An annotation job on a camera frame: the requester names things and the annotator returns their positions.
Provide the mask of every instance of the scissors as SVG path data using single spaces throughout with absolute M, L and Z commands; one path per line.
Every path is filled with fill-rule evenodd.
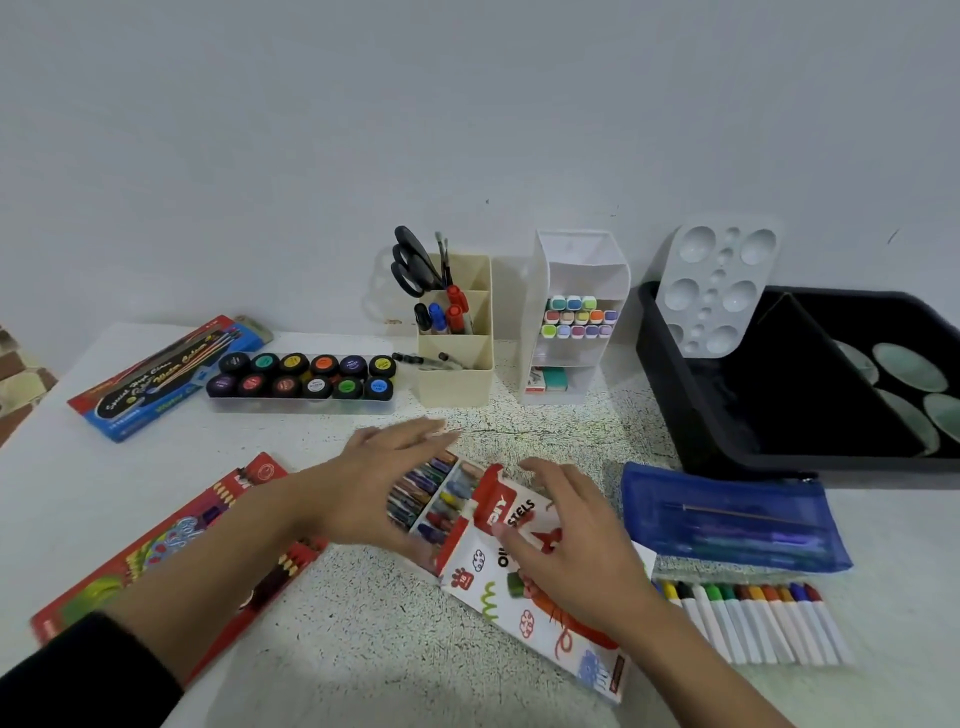
M 415 299 L 421 298 L 426 291 L 444 290 L 444 280 L 417 237 L 402 225 L 394 230 L 394 236 L 396 245 L 390 272 L 400 288 Z

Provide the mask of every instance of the table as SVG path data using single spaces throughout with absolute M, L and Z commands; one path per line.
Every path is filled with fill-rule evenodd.
M 36 647 L 30 615 L 260 450 L 299 469 L 335 455 L 356 427 L 424 413 L 409 391 L 398 394 L 389 417 L 215 414 L 199 394 L 117 445 L 65 404 L 186 331 L 112 326 L 0 449 L 0 669 Z M 624 461 L 679 467 L 631 347 L 609 347 L 587 401 L 572 409 L 520 407 L 511 391 L 516 345 L 496 346 L 491 405 L 430 412 L 463 431 L 464 456 L 499 460 L 512 477 L 527 455 L 576 462 L 617 506 Z M 413 348 L 412 337 L 298 333 L 279 334 L 270 346 L 369 354 Z M 860 664 L 744 674 L 800 726 L 952 724 L 960 712 L 960 493 L 831 490 L 828 497 L 856 567 L 815 583 Z M 168 724 L 561 728 L 618 721 L 673 725 L 636 670 L 615 710 L 391 556 L 333 546 L 190 690 Z

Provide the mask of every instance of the blue pencil case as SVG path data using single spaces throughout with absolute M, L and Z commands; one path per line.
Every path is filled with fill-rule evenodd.
M 710 480 L 627 463 L 620 491 L 630 537 L 657 553 L 820 573 L 853 566 L 816 480 Z

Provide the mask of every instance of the human hand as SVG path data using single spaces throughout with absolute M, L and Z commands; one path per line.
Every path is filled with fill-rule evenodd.
M 292 475 L 306 533 L 335 544 L 368 544 L 429 568 L 432 549 L 387 516 L 387 495 L 405 473 L 449 448 L 459 432 L 434 434 L 443 420 L 420 418 L 358 429 L 337 457 Z
M 503 522 L 492 527 L 493 535 L 561 608 L 621 642 L 638 613 L 662 602 L 626 530 L 600 489 L 576 466 L 532 457 L 520 467 L 533 472 L 553 498 L 563 539 L 546 554 Z

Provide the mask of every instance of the black sleeve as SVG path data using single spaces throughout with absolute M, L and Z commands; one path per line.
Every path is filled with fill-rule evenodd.
M 98 725 L 159 726 L 182 696 L 150 650 L 99 612 L 0 677 L 4 713 L 39 725 L 86 713 Z

